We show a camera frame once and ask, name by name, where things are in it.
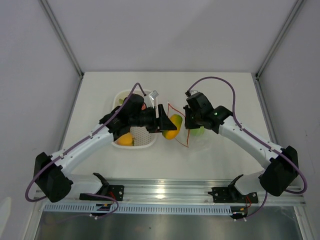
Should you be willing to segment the green apple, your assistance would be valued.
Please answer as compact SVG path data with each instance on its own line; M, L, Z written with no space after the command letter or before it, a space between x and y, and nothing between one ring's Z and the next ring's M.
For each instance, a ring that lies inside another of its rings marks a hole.
M190 130L190 135L193 137L200 137L205 133L205 128L201 126L200 128L195 128Z

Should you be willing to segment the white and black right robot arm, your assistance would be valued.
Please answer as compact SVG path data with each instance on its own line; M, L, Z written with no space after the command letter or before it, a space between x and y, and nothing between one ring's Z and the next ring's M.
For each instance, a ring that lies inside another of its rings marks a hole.
M298 153L293 147L283 148L259 139L257 134L240 127L230 110L224 106L213 107L201 92L187 92L186 96L186 129L204 127L231 140L263 168L249 175L241 174L229 184L228 196L232 201L239 202L250 193L262 191L279 197L298 176Z

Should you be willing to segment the clear zip bag orange zipper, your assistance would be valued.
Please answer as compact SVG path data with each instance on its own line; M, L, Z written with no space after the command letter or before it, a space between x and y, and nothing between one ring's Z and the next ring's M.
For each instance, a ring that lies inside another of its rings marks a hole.
M184 107L167 102L167 112L177 130L167 131L164 135L169 141L178 144L189 151L200 152L210 148L210 134L203 126L192 124Z

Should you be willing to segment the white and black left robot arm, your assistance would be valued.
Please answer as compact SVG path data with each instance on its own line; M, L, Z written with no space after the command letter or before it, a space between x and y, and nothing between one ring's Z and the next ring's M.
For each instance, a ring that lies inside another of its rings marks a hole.
M51 155L40 153L34 166L36 185L52 203L72 197L82 201L105 198L112 201L112 187L101 174L74 175L72 171L94 152L129 133L132 127L144 127L149 133L177 129L162 104L147 106L144 97L132 93L124 99L122 105L100 119L87 136L70 148Z

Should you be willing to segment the yellow green mango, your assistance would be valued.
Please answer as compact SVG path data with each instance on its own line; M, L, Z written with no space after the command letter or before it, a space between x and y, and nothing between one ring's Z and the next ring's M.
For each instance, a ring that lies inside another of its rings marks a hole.
M172 140L179 134L183 118L179 114L173 114L169 119L176 126L176 130L165 130L162 136L167 140Z

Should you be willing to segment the orange apricot fruit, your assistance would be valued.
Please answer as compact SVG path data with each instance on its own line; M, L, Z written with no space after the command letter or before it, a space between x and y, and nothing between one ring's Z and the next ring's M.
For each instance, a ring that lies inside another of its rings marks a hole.
M128 132L116 140L116 144L125 147L133 147L135 145L134 136Z

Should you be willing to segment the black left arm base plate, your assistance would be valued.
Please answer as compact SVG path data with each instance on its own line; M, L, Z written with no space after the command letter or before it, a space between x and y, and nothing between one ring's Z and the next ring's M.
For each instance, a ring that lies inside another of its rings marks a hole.
M124 197L125 187L123 185L110 184L101 174L94 172L93 179L97 181L100 186L96 191L86 191L80 193L79 199L82 201L109 201L112 198L117 201L122 201Z

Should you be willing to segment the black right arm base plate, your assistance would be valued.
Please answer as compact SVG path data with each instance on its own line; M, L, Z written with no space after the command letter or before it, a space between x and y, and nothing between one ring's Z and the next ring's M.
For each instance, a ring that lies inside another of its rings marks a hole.
M212 187L211 191L208 191L207 194L212 196L214 203L222 204L257 204L259 202L257 192L250 192L248 194L240 193L236 187L236 182L243 177L241 174L233 179L228 186L223 187Z

